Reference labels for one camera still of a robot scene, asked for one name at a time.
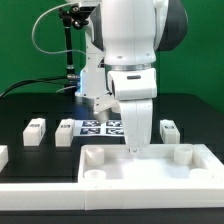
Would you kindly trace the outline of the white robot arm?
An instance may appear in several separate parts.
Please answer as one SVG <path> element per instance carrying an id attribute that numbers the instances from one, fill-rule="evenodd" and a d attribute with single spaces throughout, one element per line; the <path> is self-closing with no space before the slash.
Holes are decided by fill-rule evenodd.
<path id="1" fill-rule="evenodd" d="M 85 30 L 86 64 L 76 97 L 105 123 L 121 115 L 130 152 L 149 146 L 157 97 L 157 51 L 175 49 L 187 34 L 181 0 L 66 0 L 74 26 Z"/>

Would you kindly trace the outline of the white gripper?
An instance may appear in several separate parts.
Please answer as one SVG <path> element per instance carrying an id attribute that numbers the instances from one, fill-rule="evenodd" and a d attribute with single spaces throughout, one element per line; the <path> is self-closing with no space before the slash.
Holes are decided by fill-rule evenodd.
<path id="1" fill-rule="evenodd" d="M 101 124 L 109 120 L 109 111 L 121 114 L 125 143 L 131 155 L 137 155 L 151 141 L 153 98 L 157 97 L 156 70 L 109 71 L 111 94 L 94 100 L 94 117 Z"/>

